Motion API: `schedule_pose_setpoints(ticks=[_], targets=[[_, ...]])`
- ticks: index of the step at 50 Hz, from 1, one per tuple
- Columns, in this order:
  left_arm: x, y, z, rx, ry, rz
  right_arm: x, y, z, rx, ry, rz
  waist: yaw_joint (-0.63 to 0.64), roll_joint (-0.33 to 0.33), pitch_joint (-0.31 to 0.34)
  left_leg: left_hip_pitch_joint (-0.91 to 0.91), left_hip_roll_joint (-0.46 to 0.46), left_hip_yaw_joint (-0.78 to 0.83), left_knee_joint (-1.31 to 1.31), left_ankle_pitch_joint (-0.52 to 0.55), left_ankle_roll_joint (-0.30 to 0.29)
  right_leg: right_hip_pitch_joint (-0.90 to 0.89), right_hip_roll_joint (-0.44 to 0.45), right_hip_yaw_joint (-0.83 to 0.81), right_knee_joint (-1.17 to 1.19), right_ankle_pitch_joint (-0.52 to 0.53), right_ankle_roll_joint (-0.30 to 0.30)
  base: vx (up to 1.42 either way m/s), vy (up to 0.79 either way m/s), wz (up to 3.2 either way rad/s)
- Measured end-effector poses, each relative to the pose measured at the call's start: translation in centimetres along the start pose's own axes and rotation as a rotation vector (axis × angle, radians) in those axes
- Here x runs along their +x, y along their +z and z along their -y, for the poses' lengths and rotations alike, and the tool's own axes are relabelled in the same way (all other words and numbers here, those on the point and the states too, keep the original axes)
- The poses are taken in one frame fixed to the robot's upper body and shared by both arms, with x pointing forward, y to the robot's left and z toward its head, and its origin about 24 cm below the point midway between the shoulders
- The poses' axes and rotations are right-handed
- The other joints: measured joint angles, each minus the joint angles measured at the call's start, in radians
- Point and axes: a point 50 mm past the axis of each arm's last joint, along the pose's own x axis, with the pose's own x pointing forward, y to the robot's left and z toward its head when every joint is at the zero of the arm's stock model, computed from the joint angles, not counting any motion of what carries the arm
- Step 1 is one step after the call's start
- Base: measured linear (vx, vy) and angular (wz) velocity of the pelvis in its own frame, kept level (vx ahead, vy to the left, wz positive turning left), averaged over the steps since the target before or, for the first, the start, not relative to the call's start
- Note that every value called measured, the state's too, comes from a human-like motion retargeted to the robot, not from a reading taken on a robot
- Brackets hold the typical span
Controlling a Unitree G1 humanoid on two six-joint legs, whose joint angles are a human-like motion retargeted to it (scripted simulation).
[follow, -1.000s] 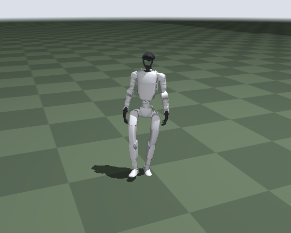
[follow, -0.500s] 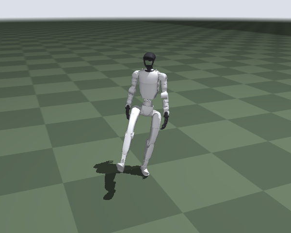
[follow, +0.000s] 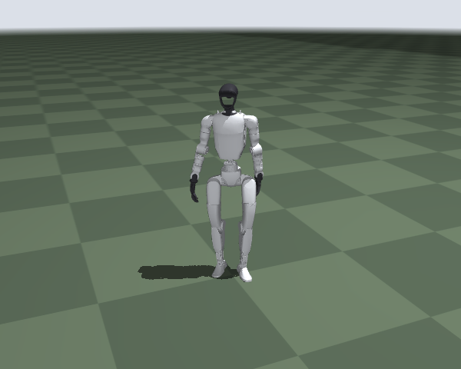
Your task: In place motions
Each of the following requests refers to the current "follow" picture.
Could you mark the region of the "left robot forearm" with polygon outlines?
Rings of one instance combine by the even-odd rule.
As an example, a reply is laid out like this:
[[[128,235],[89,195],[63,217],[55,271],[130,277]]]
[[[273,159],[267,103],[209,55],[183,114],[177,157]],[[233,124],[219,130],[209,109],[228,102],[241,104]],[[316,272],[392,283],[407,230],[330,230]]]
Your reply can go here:
[[[261,147],[261,149],[262,149],[262,147]],[[254,175],[256,176],[256,178],[257,178],[257,175],[259,173],[262,173],[262,175],[264,176],[263,162],[262,162],[263,156],[262,156],[262,154],[255,155],[255,156],[252,155],[252,159],[254,161]]]

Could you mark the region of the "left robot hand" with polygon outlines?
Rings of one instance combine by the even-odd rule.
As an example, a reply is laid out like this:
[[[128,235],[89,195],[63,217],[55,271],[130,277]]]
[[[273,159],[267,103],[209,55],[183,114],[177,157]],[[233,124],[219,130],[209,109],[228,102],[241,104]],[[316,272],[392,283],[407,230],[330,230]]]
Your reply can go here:
[[[260,185],[261,185],[261,180],[263,180],[263,175],[262,175],[262,173],[259,173],[257,175],[257,178],[256,178],[256,176],[254,176],[254,178],[256,179],[256,187],[257,187],[256,196],[257,196],[259,194],[259,192],[260,192]]]

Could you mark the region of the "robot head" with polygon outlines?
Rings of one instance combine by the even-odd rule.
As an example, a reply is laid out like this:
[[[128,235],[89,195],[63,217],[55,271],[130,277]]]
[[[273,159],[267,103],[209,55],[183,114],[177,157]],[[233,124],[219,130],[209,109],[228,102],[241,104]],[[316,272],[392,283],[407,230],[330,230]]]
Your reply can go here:
[[[233,85],[233,84],[225,84],[225,85],[223,85],[221,87],[221,89],[219,91],[219,98],[220,98],[220,102],[221,102],[222,107],[226,111],[225,113],[222,112],[222,115],[231,116],[231,115],[237,114],[237,112],[232,113],[232,111],[234,111],[234,104],[235,104],[236,99],[237,99],[237,94],[238,94],[237,87],[235,85]],[[224,105],[224,103],[222,102],[222,97],[227,97],[227,98],[232,98],[233,97],[234,98],[233,104],[232,105]]]

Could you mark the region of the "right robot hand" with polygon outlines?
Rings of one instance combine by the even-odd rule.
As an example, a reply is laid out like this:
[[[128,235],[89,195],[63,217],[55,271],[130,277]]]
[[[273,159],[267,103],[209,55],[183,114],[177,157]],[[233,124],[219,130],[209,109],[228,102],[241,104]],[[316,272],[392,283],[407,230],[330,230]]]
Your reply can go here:
[[[191,190],[192,200],[195,201],[195,202],[198,202],[197,195],[194,192],[195,191],[195,184],[197,183],[197,175],[196,174],[192,175],[192,179],[190,179],[190,182],[191,182],[190,190]]]

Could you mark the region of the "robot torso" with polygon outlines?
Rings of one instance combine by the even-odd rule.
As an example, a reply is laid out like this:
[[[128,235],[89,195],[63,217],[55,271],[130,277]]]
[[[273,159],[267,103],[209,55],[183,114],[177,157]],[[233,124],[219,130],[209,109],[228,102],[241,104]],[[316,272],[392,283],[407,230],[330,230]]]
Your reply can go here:
[[[222,112],[217,110],[212,120],[215,149],[220,159],[228,160],[221,168],[221,185],[241,186],[241,169],[235,160],[241,157],[246,146],[245,114],[241,110],[231,116],[222,115]]]

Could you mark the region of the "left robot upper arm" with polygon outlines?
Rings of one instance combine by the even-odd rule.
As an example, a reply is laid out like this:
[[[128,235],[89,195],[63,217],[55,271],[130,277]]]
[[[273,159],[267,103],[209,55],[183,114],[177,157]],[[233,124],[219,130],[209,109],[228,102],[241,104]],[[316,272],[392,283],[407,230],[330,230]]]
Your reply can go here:
[[[258,120],[253,115],[245,115],[244,116],[244,123],[247,128],[249,128],[249,138],[250,138],[250,153],[255,156],[262,154],[261,146],[259,145],[259,128],[258,128]]]

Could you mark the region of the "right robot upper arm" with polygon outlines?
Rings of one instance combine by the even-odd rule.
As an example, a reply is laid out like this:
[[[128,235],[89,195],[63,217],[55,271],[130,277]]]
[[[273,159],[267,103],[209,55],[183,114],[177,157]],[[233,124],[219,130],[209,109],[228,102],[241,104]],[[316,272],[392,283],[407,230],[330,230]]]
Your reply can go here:
[[[197,153],[206,155],[209,152],[209,146],[207,146],[212,126],[212,120],[214,115],[207,115],[201,121],[201,132],[200,132],[200,143],[197,146]]]

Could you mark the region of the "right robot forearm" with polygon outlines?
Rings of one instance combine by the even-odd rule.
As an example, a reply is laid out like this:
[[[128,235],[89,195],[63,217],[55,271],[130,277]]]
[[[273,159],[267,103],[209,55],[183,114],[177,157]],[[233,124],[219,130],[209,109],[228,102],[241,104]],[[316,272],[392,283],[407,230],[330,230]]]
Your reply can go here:
[[[203,155],[199,155],[196,149],[195,156],[194,156],[194,163],[193,163],[192,172],[191,172],[191,179],[192,179],[193,174],[197,175],[197,179],[199,178],[199,173],[201,172],[204,159],[205,157],[203,157]]]

